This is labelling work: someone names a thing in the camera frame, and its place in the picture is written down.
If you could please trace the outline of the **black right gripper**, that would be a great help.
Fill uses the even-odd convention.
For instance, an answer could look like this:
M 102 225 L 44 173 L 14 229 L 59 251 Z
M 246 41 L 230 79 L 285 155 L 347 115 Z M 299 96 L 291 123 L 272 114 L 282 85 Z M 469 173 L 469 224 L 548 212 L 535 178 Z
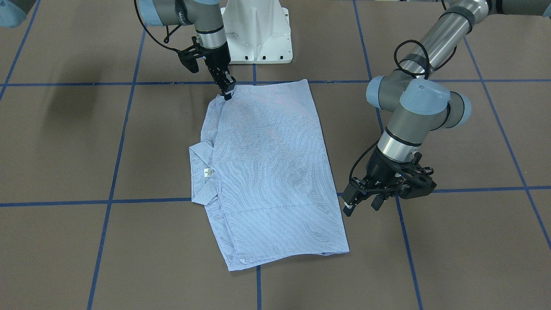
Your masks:
M 229 63 L 232 60 L 228 43 L 214 49 L 202 49 L 205 64 L 209 73 L 213 74 L 213 80 L 219 87 L 223 98 L 227 101 L 232 98 L 236 85 L 235 78 L 230 74 Z

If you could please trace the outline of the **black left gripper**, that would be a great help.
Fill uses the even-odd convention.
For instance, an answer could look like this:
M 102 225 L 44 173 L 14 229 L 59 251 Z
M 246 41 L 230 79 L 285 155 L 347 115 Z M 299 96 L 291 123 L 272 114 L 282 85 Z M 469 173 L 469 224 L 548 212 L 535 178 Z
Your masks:
M 372 208 L 379 211 L 388 196 L 409 189 L 409 183 L 401 176 L 402 168 L 409 162 L 394 161 L 376 147 L 366 165 L 365 181 L 350 181 L 342 193 L 343 213 L 350 217 L 360 202 L 375 196 Z

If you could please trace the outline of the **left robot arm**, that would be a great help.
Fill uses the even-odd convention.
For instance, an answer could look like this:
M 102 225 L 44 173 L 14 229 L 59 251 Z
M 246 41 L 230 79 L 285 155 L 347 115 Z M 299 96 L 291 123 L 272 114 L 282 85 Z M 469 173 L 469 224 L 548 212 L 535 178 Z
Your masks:
M 366 88 L 366 100 L 392 113 L 380 139 L 368 147 L 372 155 L 364 178 L 349 176 L 342 193 L 343 213 L 351 216 L 356 206 L 374 197 L 371 206 L 380 210 L 391 197 L 412 199 L 431 194 L 436 183 L 432 167 L 421 166 L 419 148 L 431 131 L 464 124 L 472 112 L 470 100 L 430 76 L 455 54 L 457 44 L 474 26 L 490 15 L 550 16 L 548 0 L 452 0 L 421 40 L 402 45 L 415 48 L 398 59 L 388 76 L 374 77 Z

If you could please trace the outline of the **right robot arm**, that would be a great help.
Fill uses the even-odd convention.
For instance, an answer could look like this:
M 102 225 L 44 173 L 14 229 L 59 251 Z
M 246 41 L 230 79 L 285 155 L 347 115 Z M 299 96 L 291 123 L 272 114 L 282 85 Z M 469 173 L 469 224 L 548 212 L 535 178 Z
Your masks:
M 231 58 L 218 0 L 136 0 L 134 9 L 143 28 L 147 25 L 195 28 L 192 45 L 183 50 L 169 47 L 166 40 L 160 42 L 146 31 L 158 45 L 177 53 L 189 72 L 198 73 L 198 59 L 203 58 L 214 79 L 224 79 L 229 74 Z

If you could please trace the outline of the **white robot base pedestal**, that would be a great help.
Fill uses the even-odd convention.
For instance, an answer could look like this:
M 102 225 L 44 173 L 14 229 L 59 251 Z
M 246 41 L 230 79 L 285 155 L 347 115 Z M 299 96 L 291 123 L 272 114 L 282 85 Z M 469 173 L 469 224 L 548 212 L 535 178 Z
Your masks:
M 290 14 L 279 0 L 229 0 L 220 10 L 231 65 L 293 61 Z

